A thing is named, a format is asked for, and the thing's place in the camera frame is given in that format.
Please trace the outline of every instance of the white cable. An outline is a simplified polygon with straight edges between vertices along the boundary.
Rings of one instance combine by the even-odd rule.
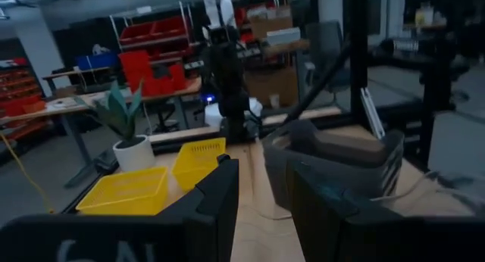
[[[89,56],[87,56],[87,60],[89,64],[89,69],[91,70],[92,78],[94,79],[94,82],[99,85],[98,80],[96,80],[96,75],[94,74],[94,69],[92,68],[91,60],[89,59]]]
[[[411,203],[411,204],[408,204],[408,206],[406,206],[404,209],[401,209],[400,211],[403,212],[403,213],[408,213],[409,211],[412,210],[412,208],[414,208],[414,206],[426,195],[429,195],[429,194],[436,194],[438,192],[442,192],[442,193],[445,193],[445,194],[450,194],[450,195],[458,195],[458,196],[462,196],[464,198],[468,198],[470,200],[476,200],[476,201],[480,201],[481,203],[485,204],[485,199],[481,198],[481,197],[478,197],[478,196],[475,196],[475,195],[469,195],[469,194],[466,194],[460,190],[456,190],[456,189],[428,189],[426,192],[420,194],[418,197],[416,197],[416,201]],[[454,213],[459,213],[459,214],[463,214],[462,211],[458,211],[458,210],[450,210],[449,208],[447,208],[447,210],[449,212],[454,212]]]
[[[395,200],[397,198],[403,198],[403,197],[411,194],[411,192],[413,192],[419,186],[419,184],[422,181],[427,179],[429,176],[436,175],[438,173],[439,173],[438,171],[430,171],[430,172],[424,174],[418,181],[415,182],[415,184],[413,186],[411,186],[406,192],[404,192],[400,195],[394,195],[394,196],[389,196],[389,197],[381,197],[381,198],[372,198],[371,201],[392,201],[392,200]]]
[[[143,112],[145,113],[146,121],[149,123],[149,129],[150,129],[149,136],[150,136],[151,134],[153,134],[153,128],[152,128],[152,123],[150,122],[149,113],[146,111],[145,103],[143,103]]]

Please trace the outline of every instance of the table leg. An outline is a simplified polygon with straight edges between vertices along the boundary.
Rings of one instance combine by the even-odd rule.
[[[51,88],[52,95],[55,95],[56,88],[55,88],[54,80],[49,79],[45,81],[47,81],[48,87]]]
[[[189,129],[187,116],[182,106],[182,98],[180,96],[174,97],[175,111],[177,112],[177,119],[179,120],[180,130]]]
[[[81,135],[79,134],[77,125],[72,121],[71,115],[62,114],[61,119],[62,125],[64,126],[67,135],[72,137],[74,141],[76,141],[77,147],[81,153],[81,157],[83,157],[84,164],[86,165],[86,167],[79,170],[72,178],[70,178],[64,184],[65,188],[70,188],[78,185],[85,176],[89,175],[94,170],[94,168],[91,167],[91,156],[89,156],[89,152],[86,148],[86,145],[84,144],[83,137],[81,137]]]
[[[296,51],[295,54],[295,69],[296,69],[296,79],[298,83],[298,103],[303,100],[306,95],[306,85],[307,85],[307,77],[308,77],[308,69],[305,66],[305,62],[303,58],[303,51]],[[301,74],[301,69],[304,68],[305,72],[303,76]]]

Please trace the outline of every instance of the gray bin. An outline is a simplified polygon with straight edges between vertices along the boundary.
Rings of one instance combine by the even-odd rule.
[[[329,180],[342,184],[356,193],[368,198],[391,195],[396,188],[399,170],[402,165],[404,135],[392,131],[383,142],[389,157],[377,168],[364,168],[342,164],[324,158],[290,151],[288,125],[283,126],[263,139],[264,161],[271,190],[276,204],[289,210],[289,199],[286,193],[286,163],[301,161],[313,170],[322,172]]]

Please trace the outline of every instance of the yellow basket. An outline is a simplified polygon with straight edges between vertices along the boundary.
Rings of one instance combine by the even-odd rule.
[[[217,167],[217,156],[226,153],[226,139],[186,143],[175,160],[172,174],[183,191],[193,189]]]
[[[76,206],[83,214],[156,215],[167,198],[167,168],[102,177]]]

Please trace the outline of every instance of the white pillar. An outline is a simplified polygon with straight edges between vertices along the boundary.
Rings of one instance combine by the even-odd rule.
[[[343,0],[318,0],[320,22],[338,20],[343,28]]]
[[[33,68],[45,96],[52,95],[49,85],[42,78],[51,75],[53,70],[63,68],[64,63],[51,30],[45,22],[42,10],[40,8],[12,8],[8,10],[8,14],[11,16],[17,37],[22,43],[30,66]],[[55,80],[57,88],[69,85],[70,80],[66,76]]]

